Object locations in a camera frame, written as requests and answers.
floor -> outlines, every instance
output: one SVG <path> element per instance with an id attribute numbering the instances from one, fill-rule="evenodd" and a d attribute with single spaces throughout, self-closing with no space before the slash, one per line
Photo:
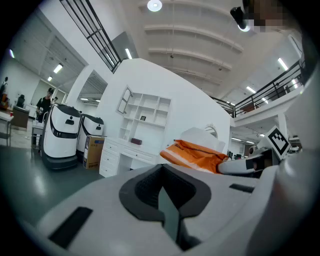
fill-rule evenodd
<path id="1" fill-rule="evenodd" d="M 15 136 L 22 140 L 17 138 L 15 145 L 23 146 L 23 134 Z M 35 149 L 0 146 L 1 188 L 16 216 L 31 225 L 65 198 L 102 178 L 97 170 L 85 170 L 80 163 L 72 169 L 53 171 L 44 166 Z"/>
<path id="2" fill-rule="evenodd" d="M 32 119 L 28 120 L 27 129 L 12 126 L 11 128 L 11 147 L 31 149 L 31 132 L 32 132 Z M 0 132 L 7 132 L 7 124 L 0 122 Z M 7 141 L 0 138 L 0 145 L 6 146 Z"/>

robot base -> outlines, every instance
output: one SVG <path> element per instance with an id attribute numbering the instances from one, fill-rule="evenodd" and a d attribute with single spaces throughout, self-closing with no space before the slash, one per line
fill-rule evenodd
<path id="1" fill-rule="evenodd" d="M 78 164 L 76 155 L 63 157 L 63 158 L 55 158 L 55 157 L 48 156 L 43 150 L 41 154 L 42 154 L 42 160 L 44 165 L 47 168 L 50 168 L 53 170 L 62 170 L 62 169 L 76 166 Z"/>
<path id="2" fill-rule="evenodd" d="M 84 153 L 82 151 L 77 149 L 76 150 L 76 157 L 78 158 L 78 161 L 80 163 L 83 163 L 83 161 L 84 161 Z"/>

cardboard box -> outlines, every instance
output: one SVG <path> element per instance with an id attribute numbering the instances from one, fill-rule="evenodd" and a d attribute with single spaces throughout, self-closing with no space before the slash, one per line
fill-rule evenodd
<path id="1" fill-rule="evenodd" d="M 83 166 L 87 170 L 99 170 L 102 148 L 105 138 L 101 136 L 88 135 L 86 137 Z"/>

orange plastic bag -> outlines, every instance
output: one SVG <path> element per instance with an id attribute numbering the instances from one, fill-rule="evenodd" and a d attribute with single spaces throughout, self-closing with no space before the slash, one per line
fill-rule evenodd
<path id="1" fill-rule="evenodd" d="M 175 165 L 215 174 L 219 173 L 217 166 L 229 158 L 226 154 L 180 139 L 162 150 L 160 156 Z"/>

black metal railing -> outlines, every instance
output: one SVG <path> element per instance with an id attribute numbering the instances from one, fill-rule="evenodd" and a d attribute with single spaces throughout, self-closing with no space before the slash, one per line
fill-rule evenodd
<path id="1" fill-rule="evenodd" d="M 222 100 L 222 99 L 218 99 L 215 97 L 211 97 L 211 99 L 213 99 L 214 101 L 216 101 L 232 118 L 235 117 L 235 107 L 232 106 L 230 103 Z"/>
<path id="2" fill-rule="evenodd" d="M 298 85 L 302 85 L 299 61 L 256 93 L 237 103 L 234 107 L 234 117 L 243 115 L 279 99 L 293 91 Z"/>
<path id="3" fill-rule="evenodd" d="M 114 73 L 122 60 L 89 0 L 60 0 L 60 2 L 103 62 Z"/>

